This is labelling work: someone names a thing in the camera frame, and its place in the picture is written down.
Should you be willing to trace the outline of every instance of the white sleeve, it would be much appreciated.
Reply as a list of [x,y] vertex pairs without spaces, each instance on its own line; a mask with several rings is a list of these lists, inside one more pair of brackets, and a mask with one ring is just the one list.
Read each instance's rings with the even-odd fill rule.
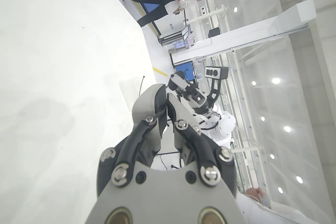
[[197,1],[196,0],[180,0],[178,3],[180,4],[180,7],[182,9],[185,9],[188,6],[191,6],[193,4],[197,4]]

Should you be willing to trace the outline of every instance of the silver bolt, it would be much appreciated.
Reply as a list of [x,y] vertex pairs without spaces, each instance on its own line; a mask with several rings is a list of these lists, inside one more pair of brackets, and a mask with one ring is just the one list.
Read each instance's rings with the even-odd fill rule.
[[152,115],[146,116],[146,122],[147,123],[152,123],[154,121],[154,117]]
[[177,124],[179,128],[185,128],[188,125],[188,123],[185,120],[180,120]]
[[127,170],[126,169],[123,169],[123,168],[118,168],[116,171],[115,171],[115,176],[114,178],[117,180],[117,181],[121,181],[123,178],[125,178],[127,175]]
[[199,127],[197,127],[197,126],[193,126],[193,129],[194,129],[195,132],[197,132],[197,133],[200,131]]
[[216,165],[207,167],[206,169],[204,166],[201,166],[199,173],[202,180],[209,186],[216,186],[221,181],[221,174]]
[[208,167],[205,169],[205,177],[207,177],[210,181],[214,181],[217,178],[217,172],[213,167]]
[[233,154],[232,154],[232,152],[228,148],[222,146],[222,151],[221,151],[221,153],[219,155],[219,158],[222,161],[228,163],[228,162],[230,162],[230,161],[233,160]]
[[115,186],[122,186],[127,182],[127,168],[129,165],[126,163],[119,164],[112,172],[111,181]]
[[114,148],[107,148],[104,152],[101,154],[101,162],[103,163],[108,158],[114,158],[116,151]]

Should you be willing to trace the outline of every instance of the black pants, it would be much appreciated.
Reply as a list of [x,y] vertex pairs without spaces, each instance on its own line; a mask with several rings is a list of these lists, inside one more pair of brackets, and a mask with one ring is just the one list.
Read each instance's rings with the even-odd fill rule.
[[162,17],[168,15],[165,5],[169,3],[169,1],[171,0],[132,0],[132,1],[142,2],[142,3],[152,3],[152,4],[159,5],[157,8],[150,11],[149,13],[147,13],[145,16],[143,16],[142,18],[138,20],[138,24],[140,25],[140,27],[143,27],[152,21],[161,19]]

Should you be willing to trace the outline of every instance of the gray metal plate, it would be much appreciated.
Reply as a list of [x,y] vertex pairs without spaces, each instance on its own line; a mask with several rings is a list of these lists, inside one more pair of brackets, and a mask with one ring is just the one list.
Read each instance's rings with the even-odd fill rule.
[[[185,179],[189,170],[197,175],[197,181],[192,185]],[[147,175],[141,185],[135,182],[139,171],[145,171]],[[131,212],[134,224],[196,224],[200,212],[206,207],[220,211],[227,223],[245,223],[225,183],[221,180],[216,187],[204,186],[198,177],[196,162],[172,171],[153,170],[136,162],[130,184],[117,188],[109,182],[85,223],[104,224],[108,215],[118,207]]]

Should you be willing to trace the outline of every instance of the black box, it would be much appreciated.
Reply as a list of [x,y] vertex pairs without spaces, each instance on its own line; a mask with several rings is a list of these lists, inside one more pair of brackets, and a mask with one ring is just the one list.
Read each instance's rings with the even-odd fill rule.
[[209,37],[209,38],[210,38],[210,37],[214,37],[214,36],[216,36],[216,35],[220,35],[220,33],[221,33],[221,31],[220,31],[219,27],[218,27],[218,28],[214,28],[214,29],[210,29],[210,30],[209,30],[209,34],[208,34],[208,37]]

